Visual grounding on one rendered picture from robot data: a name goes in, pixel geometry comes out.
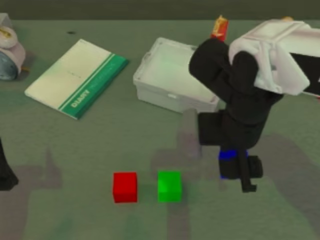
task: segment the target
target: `notebook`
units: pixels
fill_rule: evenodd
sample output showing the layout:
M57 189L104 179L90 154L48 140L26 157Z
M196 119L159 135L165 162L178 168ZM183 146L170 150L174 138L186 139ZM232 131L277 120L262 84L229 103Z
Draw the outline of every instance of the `notebook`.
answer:
M127 64L126 58L80 39L24 93L79 119Z

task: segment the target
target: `dark wall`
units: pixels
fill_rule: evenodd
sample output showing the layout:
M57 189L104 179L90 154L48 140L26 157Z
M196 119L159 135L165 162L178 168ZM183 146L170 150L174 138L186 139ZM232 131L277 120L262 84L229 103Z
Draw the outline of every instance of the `dark wall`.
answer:
M0 0L16 20L319 19L320 0Z

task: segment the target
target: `snack package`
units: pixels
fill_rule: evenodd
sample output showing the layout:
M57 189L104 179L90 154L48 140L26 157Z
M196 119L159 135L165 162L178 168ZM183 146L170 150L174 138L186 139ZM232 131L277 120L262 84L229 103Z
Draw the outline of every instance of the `snack package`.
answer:
M227 37L228 24L229 21L220 15L215 21L211 38L217 38L224 42Z

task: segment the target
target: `green cube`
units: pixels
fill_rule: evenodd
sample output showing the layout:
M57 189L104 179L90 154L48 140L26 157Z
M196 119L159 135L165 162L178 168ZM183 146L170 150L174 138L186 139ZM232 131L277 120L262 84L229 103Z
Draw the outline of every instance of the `green cube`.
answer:
M158 172L158 201L161 203L181 202L182 179L179 171Z

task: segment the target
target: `tabletop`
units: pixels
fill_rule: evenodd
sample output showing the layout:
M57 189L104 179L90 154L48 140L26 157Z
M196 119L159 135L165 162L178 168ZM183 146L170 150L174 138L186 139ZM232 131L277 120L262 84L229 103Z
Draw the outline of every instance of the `tabletop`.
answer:
M231 21L227 42L258 21ZM320 27L320 21L309 22ZM137 99L133 74L158 37L198 45L212 21L14 21L29 73L0 83L0 136L20 179L0 192L1 240L320 239L320 103L286 96L258 145L264 177L256 193L217 180L217 149L200 160L177 151L182 115ZM129 65L80 120L24 95L75 42L84 39ZM181 203L158 203L157 170L183 174ZM114 172L138 176L138 203L115 204Z

